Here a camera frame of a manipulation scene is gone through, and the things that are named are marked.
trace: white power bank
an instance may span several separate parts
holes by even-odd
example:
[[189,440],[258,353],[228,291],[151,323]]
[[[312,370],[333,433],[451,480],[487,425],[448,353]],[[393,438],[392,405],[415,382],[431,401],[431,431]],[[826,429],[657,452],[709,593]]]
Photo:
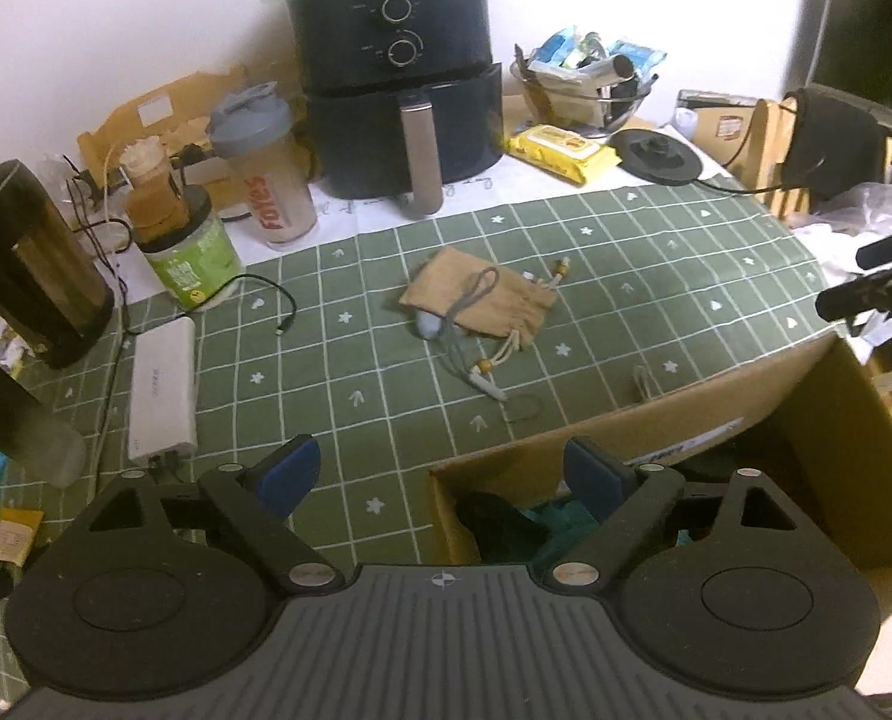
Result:
[[196,326],[183,317],[136,338],[129,404],[129,460],[150,459],[196,449]]

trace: air fryer basket handle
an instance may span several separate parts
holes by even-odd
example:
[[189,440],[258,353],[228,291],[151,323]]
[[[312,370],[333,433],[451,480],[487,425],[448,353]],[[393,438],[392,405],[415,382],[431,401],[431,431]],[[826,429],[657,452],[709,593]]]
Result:
[[433,103],[423,92],[400,95],[399,113],[406,137],[406,157],[409,159],[414,203],[422,213],[434,214],[443,206],[443,178],[433,122]]

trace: green checkered tablecloth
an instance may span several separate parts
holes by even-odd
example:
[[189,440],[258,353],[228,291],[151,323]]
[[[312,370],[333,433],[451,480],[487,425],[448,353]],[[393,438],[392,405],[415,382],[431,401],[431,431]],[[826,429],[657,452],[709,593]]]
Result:
[[[443,245],[536,277],[570,258],[562,300],[534,348],[496,373],[511,395],[541,404],[531,418],[507,419],[452,375],[439,345],[414,335],[399,307],[409,276]],[[249,466],[287,437],[317,435],[322,476],[289,525],[346,570],[433,555],[432,464],[632,406],[636,367],[667,394],[825,328],[813,308],[819,268],[783,225],[749,197],[692,187],[573,194],[425,220],[251,271],[283,283],[300,313],[278,337],[284,299],[247,283],[196,318],[199,448],[180,474]],[[131,307],[143,329],[175,313],[164,295]],[[473,359],[497,341],[466,344]],[[116,377],[102,484],[128,464],[131,355]],[[92,442],[112,356],[108,334],[81,364],[58,374],[32,365],[22,381]],[[10,464],[0,506],[43,509],[43,538],[56,538],[86,505],[88,485],[84,477],[54,490]],[[0,604],[0,695],[24,689]]]

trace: shaker bottle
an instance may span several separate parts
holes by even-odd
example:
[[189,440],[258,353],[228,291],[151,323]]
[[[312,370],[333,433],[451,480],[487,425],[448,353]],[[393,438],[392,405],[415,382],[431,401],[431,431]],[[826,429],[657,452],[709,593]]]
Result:
[[276,248],[313,229],[315,205],[294,161],[292,113],[276,84],[229,95],[212,111],[206,131],[212,150],[229,164],[243,200]]

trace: cardboard box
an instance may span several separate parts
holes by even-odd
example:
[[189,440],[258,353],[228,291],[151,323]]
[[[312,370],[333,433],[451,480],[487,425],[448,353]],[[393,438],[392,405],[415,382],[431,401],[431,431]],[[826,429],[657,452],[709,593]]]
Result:
[[[107,176],[102,169],[107,156],[109,169],[116,170],[123,148],[140,138],[159,135],[172,152],[186,143],[208,146],[206,124],[212,108],[226,95],[248,85],[246,68],[237,65],[227,74],[193,73],[119,105],[96,131],[83,132],[76,139],[86,167],[97,185],[103,187]],[[243,200],[228,175],[219,175],[205,186],[212,207],[218,211]]]
[[[892,610],[892,421],[849,347],[833,334],[641,406],[430,471],[430,511],[440,560],[478,563],[476,542],[454,512],[457,495],[495,493],[529,508],[555,495],[562,449],[588,436],[626,461],[676,464],[764,422],[755,445],[770,474],[867,574]],[[776,442],[788,451],[768,451]],[[770,462],[771,455],[779,461]]]
[[750,129],[753,110],[745,106],[697,110],[699,122],[693,142],[721,165],[732,160],[728,170],[735,176],[742,173],[750,154],[747,130]]

